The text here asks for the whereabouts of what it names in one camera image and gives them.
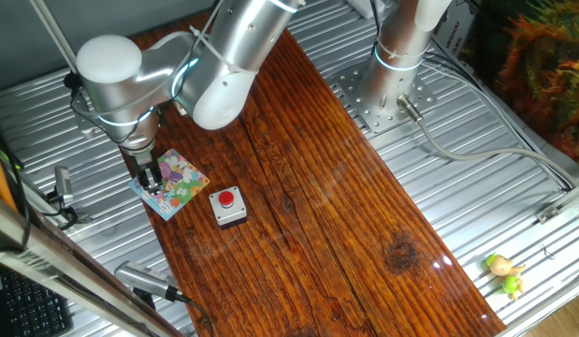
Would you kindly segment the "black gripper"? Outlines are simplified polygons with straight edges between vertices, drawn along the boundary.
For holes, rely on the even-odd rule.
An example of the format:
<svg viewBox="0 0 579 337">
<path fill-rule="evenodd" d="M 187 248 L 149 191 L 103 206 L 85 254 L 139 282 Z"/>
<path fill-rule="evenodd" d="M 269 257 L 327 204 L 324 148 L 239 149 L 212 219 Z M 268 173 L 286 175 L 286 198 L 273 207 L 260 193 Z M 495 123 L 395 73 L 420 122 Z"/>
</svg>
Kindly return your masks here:
<svg viewBox="0 0 579 337">
<path fill-rule="evenodd" d="M 162 189 L 162 173 L 158 168 L 158 162 L 152 149 L 133 150 L 128 155 L 142 190 L 147 193 L 160 191 Z"/>
</svg>

